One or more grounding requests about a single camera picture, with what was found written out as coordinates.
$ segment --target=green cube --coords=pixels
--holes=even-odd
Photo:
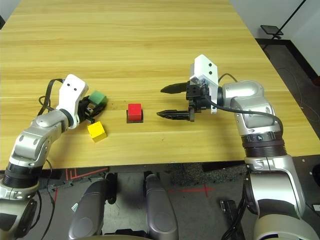
[[[94,91],[89,96],[89,101],[96,106],[99,104],[106,104],[107,103],[107,96],[103,95],[101,92]]]

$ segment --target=yellow cube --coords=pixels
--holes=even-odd
[[[107,134],[104,130],[104,127],[102,126],[101,122],[97,121],[94,124],[91,124],[87,126],[89,134],[93,141],[99,142],[102,139],[105,139],[107,137]]]

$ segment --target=red block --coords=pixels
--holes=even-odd
[[[128,104],[128,121],[141,121],[142,110],[140,103]]]

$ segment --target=wall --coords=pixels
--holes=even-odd
[[[296,32],[291,41],[320,76],[320,8]]]
[[[271,38],[260,25],[272,25],[280,28],[302,0],[230,0],[255,38]],[[285,29],[283,39],[290,39],[292,31]]]
[[[1,17],[7,21],[19,3],[20,0],[0,0]]]
[[[229,0],[255,38],[271,38],[260,25],[280,28],[302,0]],[[320,0],[307,0],[283,28],[282,39],[291,40],[320,75]]]

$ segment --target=wooden table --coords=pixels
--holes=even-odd
[[[49,80],[73,73],[108,96],[98,118],[108,137],[94,143],[87,122],[51,148],[54,168],[241,160],[234,116],[219,111],[195,122],[156,112],[185,110],[185,94],[160,93],[186,82],[205,54],[219,75],[263,84],[284,124],[293,156],[320,153],[320,142],[285,84],[227,0],[22,0],[1,31],[1,163],[37,115]],[[51,100],[57,103],[59,84]],[[126,124],[129,103],[144,123]]]

